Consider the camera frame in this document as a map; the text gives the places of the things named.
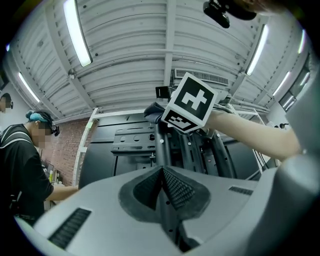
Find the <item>fluorescent light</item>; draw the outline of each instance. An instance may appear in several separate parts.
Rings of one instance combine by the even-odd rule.
[[[295,100],[290,103],[290,105],[285,109],[285,111],[287,111],[294,103],[295,103]]]
[[[278,88],[274,91],[273,96],[276,95],[276,93],[280,90],[280,88],[284,85],[285,81],[287,80],[287,78],[290,75],[290,71],[288,73],[286,73],[284,79],[282,80],[282,82],[280,83],[280,85],[278,86]]]
[[[300,45],[299,45],[299,49],[298,49],[298,54],[302,53],[304,46],[305,46],[305,42],[306,42],[306,31],[303,29],[302,35],[301,35],[301,41],[300,41]]]
[[[24,86],[27,88],[27,90],[29,91],[29,93],[34,97],[34,99],[36,100],[37,103],[39,103],[40,99],[35,95],[35,93],[31,90],[31,88],[29,87],[29,85],[27,84],[27,81],[25,80],[24,76],[21,74],[21,72],[19,72],[19,78],[22,81],[22,83],[24,84]]]
[[[77,3],[75,0],[67,0],[63,4],[66,25],[69,30],[71,41],[76,55],[82,67],[92,62],[89,51],[85,44],[85,39],[81,32],[81,24],[78,17]]]
[[[253,59],[250,63],[250,66],[249,68],[247,69],[246,71],[246,74],[248,76],[251,76],[252,72],[254,71],[257,63],[258,63],[258,60],[260,58],[260,55],[262,53],[262,50],[264,49],[264,46],[266,44],[266,41],[267,41],[267,38],[268,38],[268,33],[269,33],[269,28],[267,25],[264,25],[263,27],[263,30],[262,30],[262,35],[261,35],[261,38],[260,38],[260,41],[259,41],[259,44],[258,44],[258,47],[254,53],[254,56],[253,56]]]
[[[305,76],[304,76],[304,78],[303,78],[302,82],[300,83],[300,86],[302,86],[302,85],[304,85],[304,84],[305,84],[305,82],[307,81],[307,79],[308,79],[309,75],[310,75],[310,72],[308,72],[308,73],[306,73],[306,74],[305,74]]]
[[[285,108],[286,105],[287,105],[293,98],[294,98],[294,97],[291,96],[291,97],[286,101],[286,103],[284,103],[283,108]]]

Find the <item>brick wall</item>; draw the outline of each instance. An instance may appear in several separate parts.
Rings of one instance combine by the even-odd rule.
[[[85,118],[59,124],[60,135],[58,137],[52,136],[51,143],[46,144],[45,149],[42,150],[41,159],[52,164],[55,169],[61,172],[62,183],[65,186],[72,185],[76,155],[88,120],[88,118]],[[96,125],[97,122],[90,129],[85,143],[86,147],[91,140]]]

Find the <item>ceiling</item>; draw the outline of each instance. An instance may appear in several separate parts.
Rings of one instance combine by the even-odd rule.
[[[287,13],[242,21],[223,29],[203,11],[204,0],[78,0],[79,18],[93,62],[82,67],[71,42],[63,0],[40,4],[24,21],[3,61],[9,80],[28,105],[56,120],[90,113],[143,109],[155,87],[178,84],[174,70],[205,77],[238,110],[266,114],[293,84],[308,56],[298,48],[302,29]],[[248,77],[263,25],[269,34]],[[286,73],[290,78],[273,98]],[[21,72],[41,100],[21,83]]]

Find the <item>man's arm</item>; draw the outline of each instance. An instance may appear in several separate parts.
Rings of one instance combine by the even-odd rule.
[[[78,191],[78,186],[53,186],[52,193],[46,198],[50,201],[61,201]]]
[[[43,202],[45,200],[61,201],[78,191],[78,186],[51,185],[34,146],[23,141],[19,149],[21,158],[28,155],[26,152],[32,155],[32,157],[27,157],[25,165],[16,166],[21,175],[21,191],[23,193],[27,193]]]
[[[292,129],[283,131],[215,110],[211,112],[205,127],[218,130],[280,161],[301,152],[300,144]]]

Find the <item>white cube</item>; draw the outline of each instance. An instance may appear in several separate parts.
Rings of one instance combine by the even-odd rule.
[[[190,73],[185,73],[161,118],[183,133],[206,125],[218,93]]]

